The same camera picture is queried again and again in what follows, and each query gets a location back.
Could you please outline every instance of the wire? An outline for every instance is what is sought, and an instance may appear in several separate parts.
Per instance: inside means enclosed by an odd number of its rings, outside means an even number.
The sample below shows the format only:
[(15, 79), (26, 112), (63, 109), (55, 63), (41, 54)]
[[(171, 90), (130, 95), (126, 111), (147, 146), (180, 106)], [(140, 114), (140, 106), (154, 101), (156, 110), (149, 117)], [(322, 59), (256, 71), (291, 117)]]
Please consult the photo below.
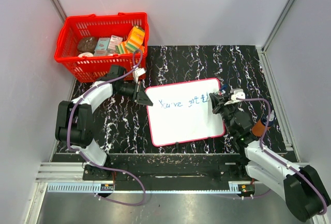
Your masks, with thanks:
[(115, 78), (115, 79), (112, 79), (112, 80), (108, 80), (106, 82), (103, 82), (103, 83), (100, 83), (99, 85), (97, 86), (93, 86), (92, 88), (90, 88), (88, 91), (86, 91), (82, 97), (80, 97), (80, 99), (78, 99), (78, 101), (74, 104), (74, 106), (72, 107), (72, 110), (71, 110), (71, 113), (70, 113), (70, 117), (69, 117), (69, 122), (68, 122), (68, 132), (67, 132), (67, 147), (68, 147), (68, 150), (69, 151), (72, 151), (72, 152), (76, 152), (78, 154), (80, 154), (86, 161), (87, 163), (95, 166), (95, 167), (98, 167), (100, 169), (103, 169), (103, 170), (108, 170), (108, 171), (117, 171), (117, 172), (122, 172), (122, 173), (126, 173), (130, 176), (132, 176), (135, 180), (137, 180), (137, 182), (140, 184), (142, 190), (143, 190), (143, 199), (138, 202), (138, 203), (126, 203), (126, 202), (119, 202), (119, 201), (116, 201), (116, 200), (112, 200), (112, 199), (108, 199), (108, 198), (105, 198), (105, 197), (102, 197), (102, 196), (99, 196), (99, 198), (101, 199), (104, 199), (106, 201), (109, 201), (109, 202), (114, 202), (114, 203), (118, 203), (118, 204), (122, 204), (122, 205), (125, 205), (125, 206), (139, 206), (139, 205), (142, 205), (145, 203), (145, 199), (146, 199), (146, 190), (145, 190), (145, 187), (144, 185), (142, 184), (142, 182), (139, 180), (139, 178), (137, 178), (135, 175), (133, 175), (132, 173), (126, 171), (126, 170), (121, 170), (121, 169), (115, 169), (115, 168), (108, 168), (108, 167), (104, 167), (104, 166), (100, 166), (100, 165), (97, 165), (96, 163), (90, 161), (86, 156), (85, 154), (80, 151), (79, 149), (75, 149), (75, 148), (72, 148), (71, 145), (70, 145), (70, 132), (71, 132), (71, 125), (72, 125), (72, 120), (73, 120), (73, 116), (74, 116), (74, 112), (77, 108), (77, 106), (83, 101), (83, 99), (88, 96), (92, 91), (94, 91), (95, 89), (97, 89), (98, 87), (100, 86), (103, 86), (105, 84), (108, 84), (108, 83), (112, 83), (112, 82), (115, 82), (117, 80), (120, 80), (126, 76), (128, 76), (129, 74), (131, 74), (141, 63), (142, 59), (143, 59), (143, 53), (141, 50), (137, 49), (135, 50), (135, 52), (133, 53), (132, 55), (132, 60), (133, 60), (133, 64), (134, 64), (134, 56), (137, 54), (137, 52), (140, 52), (140, 59), (138, 61), (138, 63), (132, 68), (132, 70), (130, 70), (128, 73), (125, 73), (123, 76), (120, 76), (118, 78)]
[(260, 148), (263, 152), (265, 152), (267, 155), (269, 155), (269, 157), (273, 158), (274, 160), (276, 160), (277, 162), (281, 163), (283, 166), (286, 166), (287, 168), (289, 168), (291, 171), (295, 172), (299, 177), (301, 177), (308, 185), (309, 187), (316, 193), (316, 195), (320, 198), (322, 204), (323, 204), (323, 210), (318, 213), (318, 215), (324, 215), (327, 211), (327, 204), (325, 199), (323, 198), (322, 194), (316, 189), (316, 187), (304, 176), (302, 175), (299, 171), (297, 171), (296, 169), (294, 169), (292, 166), (288, 166), (285, 162), (283, 162), (281, 159), (279, 159), (278, 157), (276, 157), (275, 155), (273, 155), (272, 153), (270, 153), (264, 146), (263, 146), (263, 138), (265, 136), (265, 134), (267, 133), (268, 130), (268, 125), (269, 125), (269, 116), (271, 113), (271, 107), (269, 102), (266, 99), (263, 98), (251, 98), (251, 99), (241, 99), (241, 98), (237, 98), (237, 100), (240, 101), (263, 101), (266, 103), (267, 107), (268, 107), (268, 117), (267, 117), (267, 122), (264, 126), (264, 131), (263, 134), (260, 138)]

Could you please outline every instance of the black robotic joint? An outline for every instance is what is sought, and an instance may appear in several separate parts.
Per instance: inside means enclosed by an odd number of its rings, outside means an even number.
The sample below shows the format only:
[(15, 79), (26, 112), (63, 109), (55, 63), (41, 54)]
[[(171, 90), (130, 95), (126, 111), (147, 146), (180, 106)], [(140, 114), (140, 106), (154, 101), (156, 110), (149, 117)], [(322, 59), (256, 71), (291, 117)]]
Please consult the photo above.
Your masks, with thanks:
[[(62, 101), (58, 105), (55, 138), (67, 142), (68, 124), (70, 112), (74, 106), (71, 101)], [(93, 114), (89, 104), (77, 106), (70, 131), (70, 144), (86, 148), (93, 140)]]
[[(330, 206), (330, 197), (317, 171), (312, 166), (305, 166), (300, 169), (300, 173), (321, 193), (326, 205)], [(299, 175), (288, 175), (283, 182), (286, 205), (297, 219), (305, 222), (323, 209), (321, 199)]]

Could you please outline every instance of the blue handwriting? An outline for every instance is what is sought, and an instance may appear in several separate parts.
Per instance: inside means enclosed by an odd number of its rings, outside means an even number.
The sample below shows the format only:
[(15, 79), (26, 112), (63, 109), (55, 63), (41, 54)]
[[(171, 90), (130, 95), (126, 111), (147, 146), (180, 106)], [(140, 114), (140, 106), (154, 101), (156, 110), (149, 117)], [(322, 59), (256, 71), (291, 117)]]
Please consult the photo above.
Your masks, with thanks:
[[(201, 103), (205, 103), (208, 102), (209, 100), (209, 94), (208, 92), (206, 92), (206, 94), (202, 94), (201, 97), (198, 96), (194, 96), (193, 98), (191, 98), (190, 100), (188, 100), (188, 107), (192, 107), (195, 104), (201, 104)], [(163, 102), (163, 100), (159, 100), (159, 103), (161, 104), (161, 108), (163, 109), (168, 109), (168, 108), (175, 108), (175, 107), (183, 107), (184, 103), (182, 102)]]

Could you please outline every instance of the whiteboard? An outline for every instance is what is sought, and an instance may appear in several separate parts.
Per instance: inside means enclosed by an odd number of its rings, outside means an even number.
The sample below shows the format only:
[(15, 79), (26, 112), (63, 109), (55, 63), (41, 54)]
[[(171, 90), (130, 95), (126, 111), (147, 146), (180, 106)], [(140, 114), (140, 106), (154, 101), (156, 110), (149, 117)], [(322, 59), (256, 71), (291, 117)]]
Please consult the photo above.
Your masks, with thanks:
[(223, 120), (220, 114), (212, 113), (209, 97), (209, 93), (219, 89), (216, 78), (147, 88), (153, 102), (153, 106), (147, 106), (153, 145), (222, 136)]

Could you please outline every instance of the metal floor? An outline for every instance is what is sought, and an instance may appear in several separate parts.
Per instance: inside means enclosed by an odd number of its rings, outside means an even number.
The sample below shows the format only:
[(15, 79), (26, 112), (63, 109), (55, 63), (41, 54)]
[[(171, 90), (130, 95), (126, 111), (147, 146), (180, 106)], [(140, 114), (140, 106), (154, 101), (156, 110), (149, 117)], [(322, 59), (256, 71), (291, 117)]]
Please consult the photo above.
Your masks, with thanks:
[[(111, 197), (126, 202), (141, 200), (141, 196), (136, 194), (118, 193)], [(202, 194), (157, 194), (147, 198), (144, 206), (127, 207), (98, 201), (92, 194), (46, 193), (38, 223), (302, 223), (292, 216), (285, 202), (273, 192), (260, 199), (244, 201)]]

